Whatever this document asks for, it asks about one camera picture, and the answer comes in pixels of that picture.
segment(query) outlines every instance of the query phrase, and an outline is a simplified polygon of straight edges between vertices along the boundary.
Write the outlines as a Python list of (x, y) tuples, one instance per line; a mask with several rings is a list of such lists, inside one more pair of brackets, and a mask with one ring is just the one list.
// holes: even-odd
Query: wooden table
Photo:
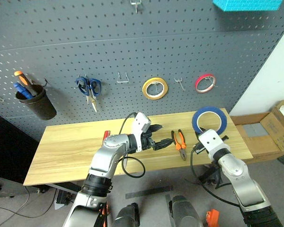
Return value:
[[(227, 135), (226, 141), (231, 147), (231, 152), (240, 159), (252, 158), (243, 138), (225, 109), (227, 128), (221, 135)], [(190, 151), (197, 143), (195, 132), (192, 128), (192, 117), (195, 112), (172, 113), (149, 116), (152, 124), (161, 124), (164, 127), (153, 133), (155, 141), (171, 138), (170, 131), (181, 129), (186, 139), (187, 159), (183, 161), (175, 146), (153, 151), (145, 150), (132, 156), (139, 158), (145, 165), (146, 171), (166, 169), (180, 166), (189, 166)], [(122, 133), (131, 133), (133, 118), (125, 123)], [(100, 122), (85, 122), (47, 126), (34, 159), (27, 173), (24, 185), (51, 184), (60, 182), (78, 181), (86, 178), (89, 165), (96, 151), (102, 145), (105, 130), (117, 134), (123, 119)], [(207, 129), (216, 129), (220, 123), (217, 116), (206, 113), (200, 118), (200, 126)], [(206, 152), (194, 154), (194, 165), (210, 163)], [(142, 171), (142, 167), (134, 160), (128, 160), (126, 170), (130, 173)], [(118, 165), (116, 175), (124, 174), (121, 165)]]

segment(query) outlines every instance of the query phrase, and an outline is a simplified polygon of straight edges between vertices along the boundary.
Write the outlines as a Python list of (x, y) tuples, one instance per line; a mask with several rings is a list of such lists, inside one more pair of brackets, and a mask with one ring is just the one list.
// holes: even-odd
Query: gray pegboard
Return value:
[[(284, 32), (279, 11), (222, 12), (210, 0), (0, 1), (0, 115), (40, 140), (47, 125), (226, 107), (238, 101)], [(41, 121), (15, 98), (13, 77), (22, 70), (40, 84), (57, 116)], [(118, 84), (118, 71), (130, 82)], [(74, 89), (77, 74), (101, 80), (98, 113)], [(217, 77), (206, 94), (194, 90), (203, 73)], [(146, 99), (142, 85), (164, 78), (165, 97)], [(174, 81), (182, 78), (186, 91)]]

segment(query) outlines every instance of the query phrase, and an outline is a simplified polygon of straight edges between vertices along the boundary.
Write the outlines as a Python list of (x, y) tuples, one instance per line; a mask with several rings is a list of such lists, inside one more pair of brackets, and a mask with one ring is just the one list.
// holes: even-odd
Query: white wall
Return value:
[(284, 99), (284, 35), (230, 115), (266, 112), (282, 99)]

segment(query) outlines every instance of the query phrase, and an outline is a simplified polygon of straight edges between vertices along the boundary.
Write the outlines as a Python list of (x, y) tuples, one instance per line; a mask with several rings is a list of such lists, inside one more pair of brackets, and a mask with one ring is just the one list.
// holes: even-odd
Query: red tape roll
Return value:
[[(205, 88), (203, 90), (199, 90), (198, 89), (198, 84), (201, 82), (201, 80), (203, 79), (209, 79), (209, 78), (212, 78), (213, 80), (211, 81), (212, 84), (208, 87), (208, 88)], [(206, 93), (208, 91), (210, 91), (211, 89), (213, 89), (213, 87), (215, 86), (216, 84), (216, 77), (213, 75), (213, 74), (204, 74), (202, 76), (200, 76), (196, 81), (195, 81), (195, 90), (198, 92), (198, 93)]]

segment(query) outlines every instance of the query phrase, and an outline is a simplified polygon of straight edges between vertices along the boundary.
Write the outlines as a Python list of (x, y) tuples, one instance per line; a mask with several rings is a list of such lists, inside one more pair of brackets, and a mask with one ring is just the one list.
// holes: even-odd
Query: blue tape roll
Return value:
[(221, 123), (220, 123), (219, 129), (217, 130), (217, 134), (218, 135), (222, 134), (224, 132), (224, 130), (226, 129), (226, 126), (227, 126), (227, 118), (226, 118), (226, 115), (223, 113), (222, 110), (220, 110), (219, 108), (214, 107), (214, 106), (205, 106), (205, 107), (199, 109), (194, 114), (193, 120), (192, 120), (192, 125), (193, 125), (194, 130), (199, 134), (203, 132), (198, 125), (198, 121), (199, 121), (199, 118), (204, 113), (214, 113), (220, 118)]

